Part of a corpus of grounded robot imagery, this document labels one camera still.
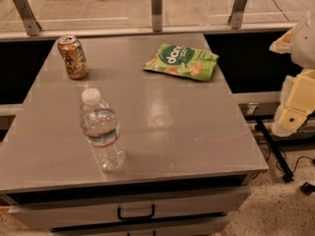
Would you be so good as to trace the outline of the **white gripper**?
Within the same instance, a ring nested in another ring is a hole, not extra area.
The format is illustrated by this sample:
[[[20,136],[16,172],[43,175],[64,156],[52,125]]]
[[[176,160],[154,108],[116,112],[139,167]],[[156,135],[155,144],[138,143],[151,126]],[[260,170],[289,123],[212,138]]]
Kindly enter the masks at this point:
[[[286,76],[272,124],[272,132],[288,137],[315,111],[315,12],[308,11],[295,28],[275,40],[269,50],[290,53],[291,61],[303,69],[296,77]]]

